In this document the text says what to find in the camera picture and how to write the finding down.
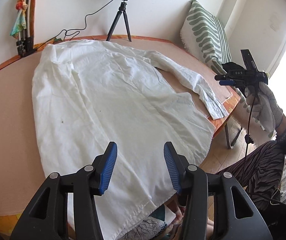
pillow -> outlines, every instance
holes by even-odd
[[[206,11],[196,0],[181,29],[185,49],[216,74],[226,74],[222,63],[231,61],[222,22]]]

gloved hand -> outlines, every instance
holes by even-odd
[[[283,110],[278,106],[273,92],[264,82],[259,83],[258,98],[255,99],[252,117],[258,119],[265,130],[272,132],[277,128],[283,117]],[[246,87],[246,104],[252,105],[254,87]]]

silver screw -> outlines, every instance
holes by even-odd
[[[84,167],[84,170],[85,171],[93,171],[94,167],[92,165],[87,165],[87,166]]]
[[[187,168],[188,168],[190,171],[196,171],[196,170],[197,170],[197,167],[196,167],[195,165],[193,165],[193,164],[188,165]]]
[[[57,172],[52,172],[52,173],[50,174],[50,178],[51,178],[51,179],[56,179],[58,176],[59,176],[59,174],[58,174]]]
[[[230,174],[229,172],[226,171],[223,173],[223,176],[227,179],[230,179],[232,177],[232,174]]]

zebra print pants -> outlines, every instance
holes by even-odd
[[[245,173],[242,187],[247,186],[247,193],[259,193],[271,197],[273,192],[279,188],[285,155],[276,141],[269,141],[252,151],[246,157]],[[230,172],[241,183],[244,159],[219,171],[221,175],[225,171]],[[250,195],[251,200],[258,210],[264,211],[269,201],[260,196]]]

tripod leg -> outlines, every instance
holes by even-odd
[[[132,41],[132,39],[131,39],[131,33],[130,33],[130,27],[129,27],[129,21],[128,21],[128,19],[127,19],[126,11],[123,12],[123,16],[124,16],[124,21],[125,21],[127,36],[129,37],[129,41]]]
[[[122,14],[122,11],[118,11],[118,12],[117,12],[117,14],[116,14],[116,16],[115,16],[115,19],[114,19],[114,21],[113,21],[113,23],[112,23],[112,26],[111,26],[111,28],[110,28],[110,31],[108,32],[106,41],[110,41],[111,36],[112,36],[112,34],[113,34],[113,31],[114,31],[114,29],[115,29],[115,27],[116,27],[116,24],[117,24],[117,22],[118,22],[118,20],[119,20],[119,18],[120,18],[120,16],[121,16],[121,14]]]

